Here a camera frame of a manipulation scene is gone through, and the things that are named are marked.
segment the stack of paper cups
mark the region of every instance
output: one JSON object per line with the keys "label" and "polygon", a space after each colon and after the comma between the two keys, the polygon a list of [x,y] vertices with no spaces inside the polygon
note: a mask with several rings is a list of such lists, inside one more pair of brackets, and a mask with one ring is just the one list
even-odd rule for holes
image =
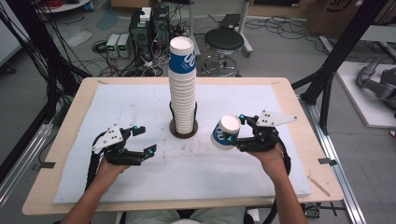
{"label": "stack of paper cups", "polygon": [[171,40],[169,59],[169,85],[171,106],[178,133],[191,133],[195,111],[195,56],[192,41],[185,36]]}

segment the power supply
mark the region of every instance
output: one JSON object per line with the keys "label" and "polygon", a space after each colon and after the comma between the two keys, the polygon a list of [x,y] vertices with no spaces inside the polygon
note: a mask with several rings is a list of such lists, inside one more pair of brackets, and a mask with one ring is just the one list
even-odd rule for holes
{"label": "power supply", "polygon": [[117,43],[119,42],[120,35],[112,35],[106,43],[108,57],[110,58],[118,58],[119,48],[117,47]]}
{"label": "power supply", "polygon": [[142,7],[142,12],[140,13],[141,21],[149,21],[151,18],[151,7]]}
{"label": "power supply", "polygon": [[160,49],[169,47],[169,6],[155,7],[152,15],[155,40]]}
{"label": "power supply", "polygon": [[152,20],[141,21],[141,12],[141,10],[137,10],[132,15],[131,24],[129,25],[129,33],[131,34],[131,39],[134,42],[134,53],[139,54],[145,61],[151,62],[151,44],[153,36]]}
{"label": "power supply", "polygon": [[128,34],[122,34],[117,46],[119,47],[121,58],[129,58],[132,51],[131,36]]}

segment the human arm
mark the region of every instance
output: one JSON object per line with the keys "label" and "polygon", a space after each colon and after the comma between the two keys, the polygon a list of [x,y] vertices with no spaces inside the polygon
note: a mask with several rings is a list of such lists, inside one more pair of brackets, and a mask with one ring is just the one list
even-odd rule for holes
{"label": "human arm", "polygon": [[249,154],[259,159],[263,170],[274,183],[279,222],[281,224],[308,223],[290,183],[280,146],[276,145],[274,149],[267,152],[249,152]]}
{"label": "human arm", "polygon": [[120,173],[129,166],[113,165],[102,159],[95,179],[90,186],[66,215],[62,224],[88,224],[92,219],[97,205],[102,196],[107,192],[108,188],[116,181]]}

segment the person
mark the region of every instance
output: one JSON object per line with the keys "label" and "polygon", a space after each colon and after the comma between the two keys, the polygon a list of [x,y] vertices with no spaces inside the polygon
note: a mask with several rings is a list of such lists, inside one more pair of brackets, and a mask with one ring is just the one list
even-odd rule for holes
{"label": "person", "polygon": [[[276,206],[279,222],[281,224],[306,224],[308,223],[303,209],[297,200],[294,189],[290,183],[283,162],[283,154],[280,146],[267,152],[249,152],[262,164],[262,169],[274,183],[276,192]],[[118,175],[129,166],[113,165],[102,159],[95,179],[81,196],[75,206],[66,215],[62,224],[90,223],[96,206],[108,188],[116,181]],[[195,210],[190,219],[180,219],[175,210],[130,212],[127,214],[127,224],[155,224],[155,223],[233,223],[242,224],[245,214],[244,207],[209,208]]]}

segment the blue and white paper cup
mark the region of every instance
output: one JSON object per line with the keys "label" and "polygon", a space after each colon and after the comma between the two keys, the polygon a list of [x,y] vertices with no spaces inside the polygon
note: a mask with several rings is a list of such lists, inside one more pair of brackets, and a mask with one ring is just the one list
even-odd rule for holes
{"label": "blue and white paper cup", "polygon": [[185,80],[196,76],[194,44],[185,36],[177,36],[170,42],[169,70],[174,79]]}
{"label": "blue and white paper cup", "polygon": [[241,121],[236,115],[224,115],[221,117],[219,123],[216,125],[216,128],[213,130],[210,136],[212,144],[219,149],[232,149],[233,146],[227,143],[224,133],[228,133],[237,137],[240,129]]}

